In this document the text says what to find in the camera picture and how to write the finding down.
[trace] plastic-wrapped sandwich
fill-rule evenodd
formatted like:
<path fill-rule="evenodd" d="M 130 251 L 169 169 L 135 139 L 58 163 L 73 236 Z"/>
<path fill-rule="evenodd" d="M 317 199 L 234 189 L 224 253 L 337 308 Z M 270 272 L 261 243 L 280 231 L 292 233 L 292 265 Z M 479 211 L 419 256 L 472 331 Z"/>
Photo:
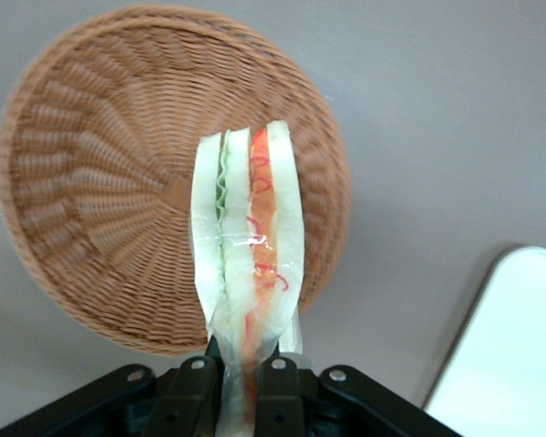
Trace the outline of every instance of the plastic-wrapped sandwich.
<path fill-rule="evenodd" d="M 191 199 L 197 293 L 227 374 L 218 435 L 252 435 L 256 369 L 300 351 L 304 225 L 288 125 L 203 137 Z"/>

